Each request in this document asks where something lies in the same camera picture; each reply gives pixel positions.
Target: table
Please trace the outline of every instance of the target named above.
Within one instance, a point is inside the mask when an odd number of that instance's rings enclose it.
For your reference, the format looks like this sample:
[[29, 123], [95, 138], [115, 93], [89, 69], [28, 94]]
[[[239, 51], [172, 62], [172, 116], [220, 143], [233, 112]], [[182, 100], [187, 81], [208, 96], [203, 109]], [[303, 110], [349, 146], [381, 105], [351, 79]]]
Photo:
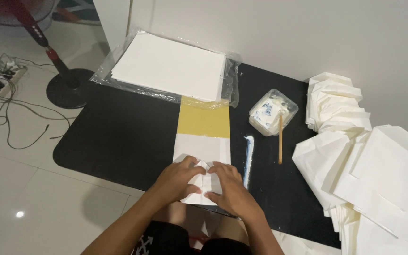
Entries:
[[[305, 125], [308, 84], [247, 64], [239, 66], [238, 107], [230, 107], [231, 163], [243, 175], [247, 142], [254, 137], [248, 190], [262, 207], [271, 229], [340, 248], [331, 218], [324, 217], [292, 161], [295, 145], [312, 136]], [[251, 107], [278, 89], [299, 111], [283, 132], [283, 163], [278, 137], [261, 135], [248, 123]], [[173, 159], [180, 105], [100, 86], [58, 143], [54, 161], [63, 167], [146, 191]], [[217, 206], [202, 206], [226, 213]]]

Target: clear plastic wrap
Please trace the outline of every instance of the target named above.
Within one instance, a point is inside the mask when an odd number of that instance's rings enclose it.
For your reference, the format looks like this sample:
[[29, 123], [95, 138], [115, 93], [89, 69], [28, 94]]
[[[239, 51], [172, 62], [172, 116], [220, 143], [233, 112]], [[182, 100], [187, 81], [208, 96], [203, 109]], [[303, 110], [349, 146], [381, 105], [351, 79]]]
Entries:
[[204, 102], [198, 99], [190, 98], [181, 96], [178, 94], [173, 94], [161, 90], [146, 88], [142, 86], [137, 86], [134, 84], [124, 83], [118, 81], [111, 77], [111, 70], [116, 65], [117, 61], [121, 58], [124, 54], [125, 50], [130, 46], [130, 43], [133, 41], [133, 38], [138, 33], [147, 33], [139, 28], [133, 28], [129, 31], [128, 36], [125, 39], [124, 45], [119, 45], [115, 49], [113, 49], [105, 58], [97, 72], [91, 77], [91, 81], [94, 81], [101, 85], [106, 85], [110, 87], [114, 87], [121, 90], [127, 90], [130, 92], [134, 92], [137, 94], [147, 95], [155, 98], [159, 98], [162, 100], [175, 102], [175, 103], [184, 103], [190, 106], [199, 107], [203, 109], [215, 109], [222, 106], [232, 106], [237, 107], [238, 105], [238, 66], [242, 62], [242, 58], [239, 54], [228, 52], [228, 51], [221, 51], [217, 49], [213, 49], [210, 47], [206, 47], [201, 43], [192, 42], [185, 40], [183, 38], [174, 37], [168, 38], [161, 34], [153, 34], [155, 36], [159, 36], [162, 38], [170, 39], [179, 43], [184, 43], [187, 45], [199, 47], [201, 49], [206, 49], [212, 52], [224, 54], [226, 56], [226, 64], [224, 68], [223, 74], [223, 84], [222, 84], [222, 91], [221, 91], [221, 101], [219, 102]]

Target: right hand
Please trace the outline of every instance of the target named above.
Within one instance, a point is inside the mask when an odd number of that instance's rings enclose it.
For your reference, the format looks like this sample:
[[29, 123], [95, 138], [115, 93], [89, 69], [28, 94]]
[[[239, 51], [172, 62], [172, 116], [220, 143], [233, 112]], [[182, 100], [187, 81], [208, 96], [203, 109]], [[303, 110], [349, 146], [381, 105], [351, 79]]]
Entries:
[[204, 194], [205, 197], [242, 220], [264, 213], [254, 197], [243, 186], [242, 176], [235, 166], [215, 161], [208, 173], [218, 175], [223, 194], [207, 192]]

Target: shorts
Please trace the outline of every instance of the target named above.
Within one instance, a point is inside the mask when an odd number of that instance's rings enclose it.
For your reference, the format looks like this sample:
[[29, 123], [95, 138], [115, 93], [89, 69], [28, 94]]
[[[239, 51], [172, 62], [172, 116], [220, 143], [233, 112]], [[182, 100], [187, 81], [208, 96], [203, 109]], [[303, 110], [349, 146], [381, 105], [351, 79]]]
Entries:
[[137, 243], [133, 255], [251, 255], [246, 244], [228, 238], [210, 239], [201, 253], [190, 248], [188, 232], [172, 223], [151, 221]]

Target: plastic container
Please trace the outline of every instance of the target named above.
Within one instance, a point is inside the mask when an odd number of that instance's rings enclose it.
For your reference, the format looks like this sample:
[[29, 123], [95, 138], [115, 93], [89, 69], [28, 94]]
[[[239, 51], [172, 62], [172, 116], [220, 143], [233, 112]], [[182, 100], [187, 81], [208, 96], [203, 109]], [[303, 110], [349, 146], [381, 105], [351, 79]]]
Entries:
[[277, 136], [283, 115], [283, 129], [298, 111], [298, 106], [277, 89], [272, 89], [250, 110], [248, 122], [264, 136]]

